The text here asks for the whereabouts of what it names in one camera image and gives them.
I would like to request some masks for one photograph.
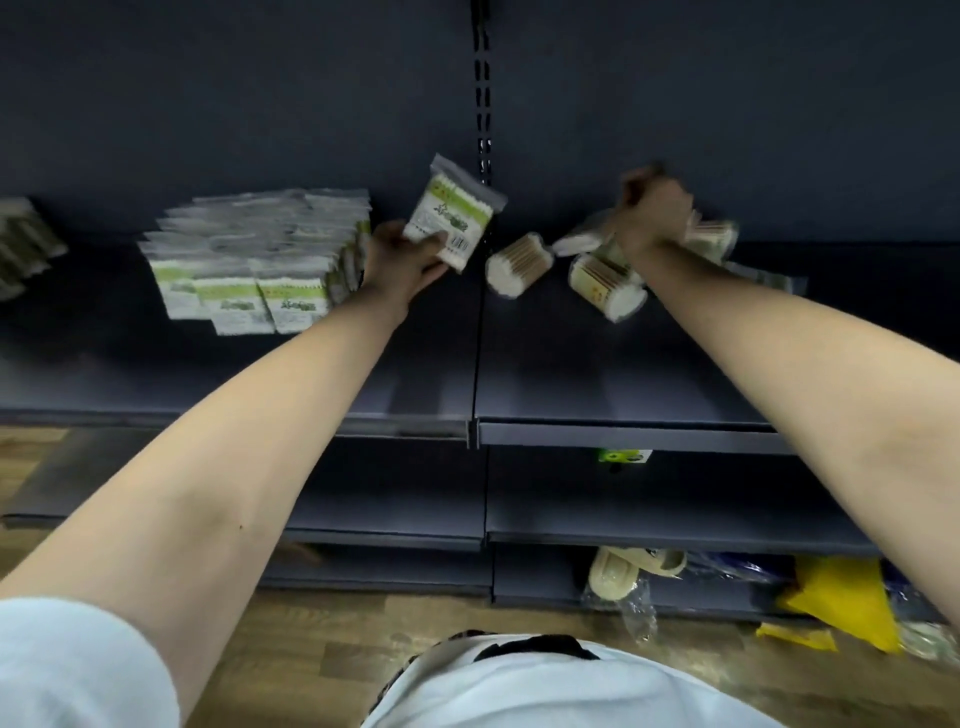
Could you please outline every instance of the cotton swab container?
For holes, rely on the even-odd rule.
[[[647,300],[642,286],[590,254],[573,261],[567,280],[570,288],[615,324],[636,313]]]
[[[543,238],[528,232],[487,259],[487,283],[496,293],[515,299],[553,267]]]
[[[712,263],[723,265],[739,234],[740,228],[730,220],[699,223],[687,231],[684,247]]]

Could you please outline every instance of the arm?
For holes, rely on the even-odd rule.
[[[164,430],[3,582],[138,628],[173,676],[184,720],[407,304],[440,277],[439,237],[374,233],[363,288]]]
[[[621,206],[617,241],[883,553],[960,623],[960,366],[667,242],[689,211],[689,196],[662,180]]]

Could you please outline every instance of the white shirt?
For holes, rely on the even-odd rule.
[[[464,638],[421,655],[364,728],[595,726],[776,728],[678,670],[601,644],[599,660],[552,653],[473,659],[529,635]],[[0,601],[0,723],[13,728],[177,728],[173,680],[122,619],[59,599]]]

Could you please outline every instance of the yellow package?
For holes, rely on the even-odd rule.
[[[878,559],[798,556],[797,583],[797,590],[778,599],[781,607],[816,617],[884,652],[900,653]]]
[[[782,624],[763,622],[757,629],[758,637],[776,637],[789,643],[802,644],[804,647],[822,649],[826,652],[838,652],[837,643],[833,640],[833,633],[828,629],[802,629],[801,627],[785,627]]]

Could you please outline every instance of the dark gray shelf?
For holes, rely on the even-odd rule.
[[[595,549],[497,544],[493,553],[493,604],[503,607],[582,609]],[[742,621],[811,618],[776,605],[780,588],[723,578],[650,577],[650,598],[659,615]],[[894,603],[898,619],[946,621],[926,599]]]
[[[492,541],[879,555],[797,457],[501,447],[489,473]]]
[[[466,440],[480,295],[470,276],[424,291],[341,434]],[[86,246],[0,307],[0,421],[168,425],[287,338],[169,321],[136,249]]]
[[[321,546],[317,552],[319,563],[275,557],[260,586],[490,596],[492,559],[487,551]]]
[[[7,505],[8,527],[52,526],[156,436],[78,429],[37,466]],[[335,439],[310,475],[284,536],[324,544],[479,551],[484,453],[462,443]]]
[[[744,244],[740,262],[809,277],[808,296],[953,358],[960,246]],[[566,261],[516,301],[486,293],[474,413],[484,445],[786,454],[656,299],[611,324]]]

